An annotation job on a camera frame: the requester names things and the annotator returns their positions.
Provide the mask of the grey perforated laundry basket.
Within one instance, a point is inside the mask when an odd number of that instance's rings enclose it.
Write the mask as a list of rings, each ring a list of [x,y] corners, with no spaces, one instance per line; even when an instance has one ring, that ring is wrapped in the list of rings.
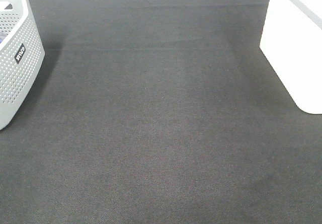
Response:
[[[1,0],[1,129],[19,110],[41,68],[45,51],[29,0]]]

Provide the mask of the black fabric table mat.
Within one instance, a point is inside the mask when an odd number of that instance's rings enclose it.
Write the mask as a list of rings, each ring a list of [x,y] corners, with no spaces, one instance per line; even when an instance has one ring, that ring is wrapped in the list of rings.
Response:
[[[29,0],[1,223],[321,223],[321,116],[259,49],[269,0]]]

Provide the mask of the white plastic storage box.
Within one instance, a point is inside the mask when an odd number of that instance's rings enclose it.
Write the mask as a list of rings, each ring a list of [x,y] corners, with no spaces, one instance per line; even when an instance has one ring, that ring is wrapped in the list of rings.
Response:
[[[269,0],[260,49],[296,106],[321,114],[321,0]]]

